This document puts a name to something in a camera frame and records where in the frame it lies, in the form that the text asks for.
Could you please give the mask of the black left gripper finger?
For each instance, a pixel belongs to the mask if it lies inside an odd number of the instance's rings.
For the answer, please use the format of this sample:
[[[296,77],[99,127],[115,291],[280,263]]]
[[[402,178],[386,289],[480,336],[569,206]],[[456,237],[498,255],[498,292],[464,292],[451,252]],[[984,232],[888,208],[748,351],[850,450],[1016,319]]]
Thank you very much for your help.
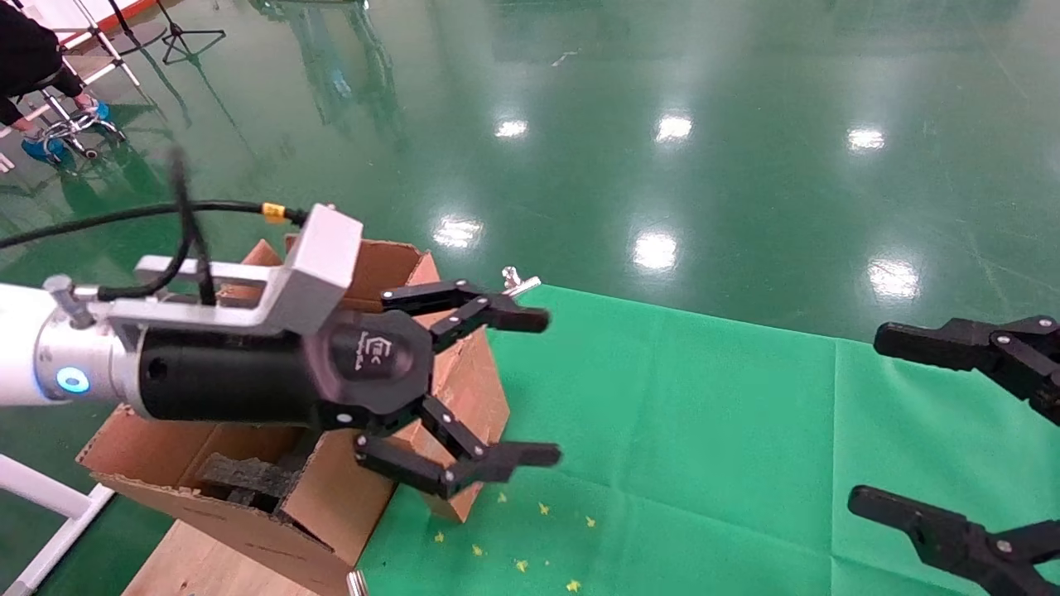
[[[446,351],[482,327],[541,334],[552,321],[548,310],[523,308],[509,295],[488,293],[465,280],[383,291],[381,305],[412,318],[446,312],[446,317],[427,329],[435,353]]]
[[[453,456],[453,464],[436,463],[413,450],[390,444],[368,433],[354,441],[357,464],[434,497],[450,499],[475,483],[508,483],[523,464],[548,468],[559,464],[561,459],[556,444],[488,445],[435,397],[425,397],[417,414],[424,430]]]

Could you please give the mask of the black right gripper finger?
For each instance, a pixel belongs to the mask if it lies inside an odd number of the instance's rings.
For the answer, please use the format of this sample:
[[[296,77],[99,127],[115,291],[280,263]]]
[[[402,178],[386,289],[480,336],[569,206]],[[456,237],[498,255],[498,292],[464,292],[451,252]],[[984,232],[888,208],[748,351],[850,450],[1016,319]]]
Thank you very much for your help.
[[[937,368],[978,371],[1059,424],[1059,325],[1052,317],[1006,325],[954,318],[938,329],[885,322],[874,332],[874,351]]]
[[[942,508],[858,484],[849,512],[904,532],[924,565],[977,584],[988,595],[1057,595],[1059,586],[1038,572],[1059,555],[1059,523],[1039,521],[1009,531]]]

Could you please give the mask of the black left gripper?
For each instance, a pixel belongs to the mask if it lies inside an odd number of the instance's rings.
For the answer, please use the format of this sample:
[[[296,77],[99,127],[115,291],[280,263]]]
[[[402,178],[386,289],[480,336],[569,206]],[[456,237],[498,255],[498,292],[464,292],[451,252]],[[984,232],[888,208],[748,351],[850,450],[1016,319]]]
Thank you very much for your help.
[[[161,421],[394,433],[431,392],[434,358],[431,332],[398,310],[342,310],[308,335],[155,329],[137,363],[137,411]]]

